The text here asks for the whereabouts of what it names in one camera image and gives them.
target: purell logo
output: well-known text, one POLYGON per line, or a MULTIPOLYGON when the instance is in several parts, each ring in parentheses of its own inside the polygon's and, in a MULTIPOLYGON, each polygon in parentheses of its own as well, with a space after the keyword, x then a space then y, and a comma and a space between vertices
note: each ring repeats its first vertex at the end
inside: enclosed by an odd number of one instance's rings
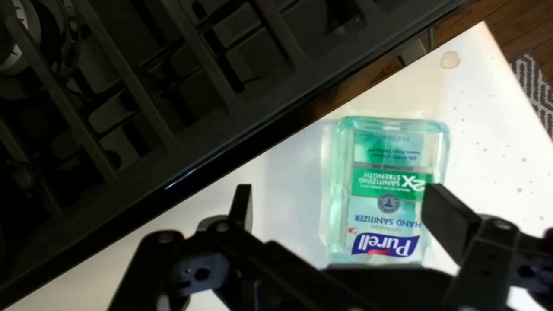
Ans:
POLYGON ((350 254, 373 254, 390 258, 409 258, 418 244, 416 237, 392 237, 376 234, 361 234, 352 242, 350 254))

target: green label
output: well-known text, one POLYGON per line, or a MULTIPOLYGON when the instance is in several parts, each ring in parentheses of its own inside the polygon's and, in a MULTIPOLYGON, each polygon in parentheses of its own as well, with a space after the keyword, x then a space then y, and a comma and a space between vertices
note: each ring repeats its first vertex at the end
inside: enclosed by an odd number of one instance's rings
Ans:
POLYGON ((354 168, 350 194, 359 197, 392 194, 402 201, 421 201, 426 183, 431 183, 431 175, 426 173, 392 173, 354 168))

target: white countertop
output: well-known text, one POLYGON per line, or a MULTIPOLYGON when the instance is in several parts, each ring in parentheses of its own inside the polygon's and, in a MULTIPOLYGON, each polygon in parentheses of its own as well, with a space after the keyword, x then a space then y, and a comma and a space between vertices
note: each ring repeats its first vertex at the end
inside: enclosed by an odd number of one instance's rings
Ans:
MULTIPOLYGON (((540 235, 553 223, 553 145, 485 25, 390 76, 236 171, 177 204, 108 249, 13 304, 10 311, 105 310, 141 237, 174 228, 189 237, 200 220, 226 215, 234 187, 253 187, 253 235, 278 241, 310 265, 326 265, 317 239, 323 133, 342 116, 428 118, 450 130, 445 187, 473 211, 540 235)), ((454 273, 430 246, 425 266, 454 273)), ((509 306, 540 310, 521 291, 509 306)), ((212 294, 188 310, 224 310, 212 294)))

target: white surface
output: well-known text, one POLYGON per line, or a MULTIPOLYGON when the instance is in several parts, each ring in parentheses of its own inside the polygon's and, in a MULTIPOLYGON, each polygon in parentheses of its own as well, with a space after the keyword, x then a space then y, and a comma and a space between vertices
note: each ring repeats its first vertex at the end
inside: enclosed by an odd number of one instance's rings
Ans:
MULTIPOLYGON (((253 235, 274 239, 324 266, 317 241, 319 151, 328 125, 347 114, 447 123, 452 144, 445 185, 461 201, 476 213, 511 220, 526 234, 540 235, 551 223, 551 142, 485 25, 478 25, 10 310, 105 310, 143 235, 176 228, 189 237, 202 218, 227 211, 236 183, 253 185, 253 235)), ((425 265, 454 273, 454 265, 435 244, 425 265)), ((539 310, 525 292, 511 294, 509 304, 539 310)), ((222 308, 203 294, 193 298, 189 310, 222 308)))

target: clear plastic bottle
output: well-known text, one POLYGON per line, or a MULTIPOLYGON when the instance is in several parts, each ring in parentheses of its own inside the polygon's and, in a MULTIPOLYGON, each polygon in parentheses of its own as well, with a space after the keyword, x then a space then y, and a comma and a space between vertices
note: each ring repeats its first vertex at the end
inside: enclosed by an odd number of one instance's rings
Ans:
POLYGON ((331 137, 324 244, 329 263, 421 263, 423 189, 444 180, 438 121, 343 118, 331 137))

